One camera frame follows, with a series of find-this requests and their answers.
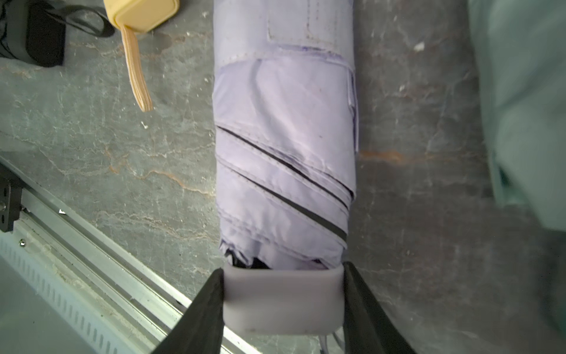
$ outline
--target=black strap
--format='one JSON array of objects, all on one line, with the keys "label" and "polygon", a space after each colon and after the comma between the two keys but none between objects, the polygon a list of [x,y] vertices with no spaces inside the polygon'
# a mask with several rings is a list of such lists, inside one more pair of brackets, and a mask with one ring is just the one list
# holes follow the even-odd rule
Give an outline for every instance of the black strap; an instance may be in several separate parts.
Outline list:
[{"label": "black strap", "polygon": [[350,262],[344,263],[344,288],[348,354],[415,354]]},{"label": "black strap", "polygon": [[212,272],[175,328],[152,354],[220,354],[224,270]]},{"label": "black strap", "polygon": [[[92,12],[103,22],[102,28],[96,28],[95,26],[91,25],[90,23],[83,21],[78,18],[69,18],[70,15],[79,12],[79,11],[87,11]],[[55,21],[75,27],[89,35],[93,35],[96,37],[110,37],[114,34],[114,26],[108,21],[106,17],[106,11],[101,7],[88,7],[83,5],[68,5],[61,8],[54,8],[53,10],[46,10],[47,14],[54,19]]]}]

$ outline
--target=umbrella seam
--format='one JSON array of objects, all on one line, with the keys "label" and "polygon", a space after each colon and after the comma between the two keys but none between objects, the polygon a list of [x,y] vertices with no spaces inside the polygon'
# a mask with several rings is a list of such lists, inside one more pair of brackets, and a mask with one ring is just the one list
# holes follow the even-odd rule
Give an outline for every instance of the umbrella seam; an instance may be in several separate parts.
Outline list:
[{"label": "umbrella seam", "polygon": [[[282,188],[277,187],[277,186],[275,186],[274,184],[272,184],[272,183],[270,183],[270,182],[268,182],[268,181],[266,181],[266,180],[264,180],[263,178],[260,178],[260,177],[258,177],[258,176],[253,176],[253,177],[252,177],[250,174],[246,173],[246,172],[243,171],[241,168],[235,167],[234,165],[232,165],[231,163],[229,163],[228,161],[226,161],[225,159],[223,159],[223,158],[221,158],[221,157],[219,157],[219,156],[216,156],[216,160],[217,160],[219,163],[221,163],[222,165],[224,165],[225,167],[227,167],[227,168],[233,170],[234,172],[240,174],[241,176],[243,176],[243,177],[249,179],[251,182],[254,182],[254,183],[256,183],[256,184],[258,184],[257,182],[261,182],[261,184],[265,184],[266,187],[269,187],[269,188],[272,189],[273,191],[275,191],[275,192],[277,192],[278,194],[282,195],[284,198],[289,199],[289,200],[292,201],[293,203],[300,205],[298,202],[293,201],[293,200],[291,199],[293,196],[290,195],[290,194],[287,194],[287,193],[285,192],[285,190],[283,190]],[[315,209],[315,208],[316,208],[316,205],[313,205],[313,203],[304,202],[304,204],[308,204],[308,205],[306,205],[306,206],[300,205],[300,206],[303,207],[303,208],[306,208],[306,209]],[[332,219],[332,216],[329,215],[329,214],[327,214],[327,213],[324,213],[324,215],[321,215],[321,217],[323,217],[323,218],[325,218],[325,219],[327,219],[327,220],[328,220],[328,219]],[[343,228],[343,227],[339,227],[339,228],[342,229],[344,232],[348,232],[348,226],[347,226],[347,225],[346,225],[346,229]]]},{"label": "umbrella seam", "polygon": [[[254,238],[252,238],[252,240],[253,240],[254,243],[260,243],[261,245],[266,245],[265,243],[263,243],[259,240],[256,240]],[[289,257],[294,257],[294,258],[296,258],[298,263],[315,263],[315,261],[320,261],[321,264],[324,265],[326,268],[333,268],[333,267],[336,267],[337,265],[340,264],[340,261],[338,261],[338,262],[328,262],[325,259],[321,260],[320,257],[306,257],[305,255],[298,254],[298,253],[293,252],[291,250],[282,250],[283,246],[279,246],[279,245],[277,245],[277,246],[278,246],[278,248],[277,248],[278,253],[285,254],[286,256],[289,256]],[[250,248],[245,248],[246,251],[250,250],[249,253],[251,254],[251,257],[248,257],[247,252],[242,251],[243,247],[241,247],[240,244],[235,244],[234,242],[229,242],[224,238],[221,240],[221,245],[219,246],[219,248],[222,249],[222,247],[227,248],[227,251],[229,251],[230,254],[233,257],[236,257],[236,259],[238,259],[239,261],[244,263],[247,267],[251,267],[251,265],[253,264],[253,258],[259,259],[260,261],[262,261],[266,265],[270,264],[270,262],[268,261],[269,258],[266,258],[266,257],[264,257],[264,255],[260,254],[261,250],[260,250],[260,252],[256,253],[253,250],[251,250]],[[240,257],[251,258],[252,262],[245,262]]]},{"label": "umbrella seam", "polygon": [[[292,214],[295,214],[297,217],[303,219],[304,221],[310,223],[313,227],[318,228],[321,231],[328,231],[331,234],[333,234],[334,236],[336,236],[337,238],[343,240],[343,242],[346,242],[346,236],[347,233],[346,232],[342,232],[344,234],[343,237],[341,237],[337,232],[331,230],[328,227],[325,227],[323,224],[321,224],[320,222],[317,222],[316,220],[314,220],[313,218],[311,218],[310,216],[306,215],[304,212],[300,212],[299,209],[297,209],[296,207],[290,205],[288,202],[283,201],[281,198],[281,196],[277,196],[275,193],[271,193],[267,188],[262,187],[261,185],[255,183],[254,181],[251,181],[249,178],[242,176],[241,174],[239,174],[236,171],[232,171],[235,174],[236,178],[240,178],[242,179],[244,182],[248,181],[249,183],[247,184],[250,188],[255,189],[257,192],[263,194],[265,197],[267,197],[268,200],[275,202],[276,204],[279,204],[283,209],[291,212]],[[339,229],[340,231],[342,231],[339,227],[335,226],[332,222],[328,221],[328,220],[324,220],[327,223],[331,224],[332,226],[334,226],[335,228]]]},{"label": "umbrella seam", "polygon": [[228,213],[227,211],[223,210],[222,208],[218,208],[218,213],[220,214],[220,216],[222,216],[224,219],[226,219],[227,221],[229,221],[231,223],[231,225],[233,227],[236,227],[238,229],[243,229],[244,231],[248,231],[250,234],[248,235],[251,239],[253,239],[254,241],[260,242],[261,244],[264,245],[268,245],[268,244],[274,244],[277,246],[278,249],[280,249],[282,252],[287,253],[288,255],[292,256],[292,257],[300,257],[300,259],[302,261],[310,261],[312,259],[324,259],[326,262],[328,262],[329,264],[335,264],[335,262],[331,262],[328,259],[329,258],[337,258],[337,259],[341,259],[342,255],[337,254],[336,256],[332,256],[332,255],[325,255],[325,256],[320,256],[320,254],[318,255],[308,255],[306,253],[301,253],[300,251],[296,251],[284,244],[281,244],[279,242],[274,241],[273,239],[263,236],[261,234],[262,230],[257,229],[255,226],[250,225],[248,223],[246,223],[245,221],[242,221],[236,217],[232,217],[230,213]]},{"label": "umbrella seam", "polygon": [[281,167],[283,170],[286,171],[287,175],[294,178],[296,181],[305,183],[305,185],[307,187],[311,187],[310,185],[312,185],[312,187],[314,187],[314,189],[316,190],[317,193],[319,193],[319,195],[321,195],[326,200],[328,200],[329,202],[331,202],[334,205],[336,205],[337,207],[339,207],[340,210],[342,212],[344,212],[346,215],[348,214],[348,211],[349,211],[348,206],[346,205],[346,203],[344,203],[344,201],[342,201],[340,199],[340,197],[338,197],[337,195],[335,195],[334,193],[332,193],[331,191],[329,191],[325,187],[319,185],[317,182],[308,178],[304,173],[302,173],[300,170],[298,170],[294,166],[290,165],[289,163],[287,163],[285,161],[282,161],[281,159],[277,158],[276,156],[273,156],[269,152],[264,151],[262,148],[254,146],[252,143],[246,141],[245,139],[243,139],[242,137],[239,137],[238,135],[232,133],[231,131],[228,131],[228,130],[222,128],[222,127],[218,127],[218,128],[221,131],[224,131],[224,132],[236,137],[236,140],[234,140],[234,143],[242,146],[242,148],[245,148],[246,150],[248,150],[251,153],[255,154],[256,156],[260,157],[262,160],[266,161],[267,163],[273,164],[277,167]]},{"label": "umbrella seam", "polygon": [[344,204],[345,204],[346,206],[348,206],[349,204],[351,204],[351,202],[353,201],[354,194],[353,194],[353,192],[352,192],[352,189],[351,189],[350,187],[348,187],[346,184],[344,184],[343,182],[341,182],[340,180],[338,180],[337,178],[334,178],[334,176],[333,176],[333,173],[335,173],[334,171],[331,171],[331,170],[329,170],[329,169],[327,169],[327,168],[325,168],[325,167],[323,167],[323,166],[317,167],[317,166],[315,166],[316,163],[315,163],[314,161],[312,161],[312,160],[310,160],[310,159],[308,159],[308,158],[306,158],[306,157],[298,158],[298,157],[296,156],[296,154],[293,154],[293,153],[289,152],[287,149],[284,149],[283,147],[280,147],[279,145],[274,144],[274,143],[267,143],[267,142],[264,142],[264,141],[262,141],[262,139],[261,139],[261,137],[260,137],[259,135],[256,135],[256,134],[254,134],[254,133],[245,131],[245,130],[239,128],[239,127],[236,127],[236,126],[227,124],[227,123],[225,123],[225,122],[223,122],[221,125],[220,125],[219,123],[216,123],[216,127],[219,128],[219,129],[223,129],[223,130],[225,130],[225,131],[227,131],[227,132],[229,131],[229,132],[234,133],[234,134],[237,133],[236,136],[243,135],[243,137],[245,137],[245,139],[244,139],[243,137],[241,137],[241,138],[242,138],[244,141],[248,141],[248,140],[249,140],[250,143],[253,143],[254,145],[257,145],[260,149],[262,149],[262,150],[264,150],[264,151],[265,151],[265,148],[261,147],[260,145],[265,145],[265,146],[267,146],[267,147],[269,147],[269,148],[272,148],[272,149],[274,149],[274,150],[277,150],[278,152],[280,152],[280,153],[282,153],[282,154],[284,154],[284,155],[288,155],[288,156],[292,157],[295,161],[297,161],[297,162],[299,162],[299,163],[301,163],[301,164],[304,164],[306,167],[312,168],[312,169],[315,170],[316,172],[319,172],[320,174],[323,174],[323,175],[328,176],[329,178],[325,178],[325,180],[328,181],[329,183],[334,184],[334,185],[337,186],[338,188],[345,188],[345,189],[347,190],[347,194],[348,194],[349,197],[350,197],[350,200],[349,200],[349,201],[345,201],[345,200],[343,200],[342,198],[340,198],[340,197],[338,197],[338,196],[336,196],[336,197],[337,197],[340,201],[344,202]]}]

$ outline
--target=velcro strap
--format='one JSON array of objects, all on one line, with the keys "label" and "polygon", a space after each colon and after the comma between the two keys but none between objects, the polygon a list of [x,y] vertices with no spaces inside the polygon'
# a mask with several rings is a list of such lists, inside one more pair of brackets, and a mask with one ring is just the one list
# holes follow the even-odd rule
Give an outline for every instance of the velcro strap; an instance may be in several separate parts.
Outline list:
[{"label": "velcro strap", "polygon": [[351,0],[216,0],[215,65],[330,54],[354,70]]}]

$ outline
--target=umbrella canopy fabric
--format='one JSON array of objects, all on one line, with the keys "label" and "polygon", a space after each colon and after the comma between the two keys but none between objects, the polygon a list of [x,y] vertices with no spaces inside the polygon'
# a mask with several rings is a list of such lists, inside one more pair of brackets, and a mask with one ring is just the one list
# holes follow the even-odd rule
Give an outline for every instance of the umbrella canopy fabric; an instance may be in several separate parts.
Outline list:
[{"label": "umbrella canopy fabric", "polygon": [[355,196],[349,0],[215,1],[220,251],[278,270],[342,262]]}]

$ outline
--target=black bag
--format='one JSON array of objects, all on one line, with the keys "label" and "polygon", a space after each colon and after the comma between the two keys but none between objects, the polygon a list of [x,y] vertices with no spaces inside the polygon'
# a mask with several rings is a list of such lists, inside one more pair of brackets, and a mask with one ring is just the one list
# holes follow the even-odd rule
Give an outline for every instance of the black bag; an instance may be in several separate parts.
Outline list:
[{"label": "black bag", "polygon": [[[98,15],[103,28],[97,29],[80,19],[68,19],[78,11]],[[61,65],[67,24],[98,37],[114,34],[104,9],[79,5],[56,9],[43,0],[0,0],[0,57],[43,67]]]}]

